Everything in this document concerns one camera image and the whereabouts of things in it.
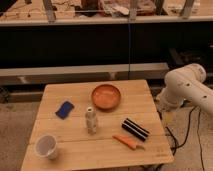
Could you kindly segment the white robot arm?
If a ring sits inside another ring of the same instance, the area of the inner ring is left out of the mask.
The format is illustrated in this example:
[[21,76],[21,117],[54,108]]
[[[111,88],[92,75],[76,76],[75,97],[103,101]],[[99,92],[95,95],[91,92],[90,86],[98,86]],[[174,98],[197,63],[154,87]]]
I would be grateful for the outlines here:
[[165,87],[157,95],[158,110],[172,111],[189,100],[213,115],[213,89],[203,84],[205,79],[206,71],[197,63],[169,71],[164,77]]

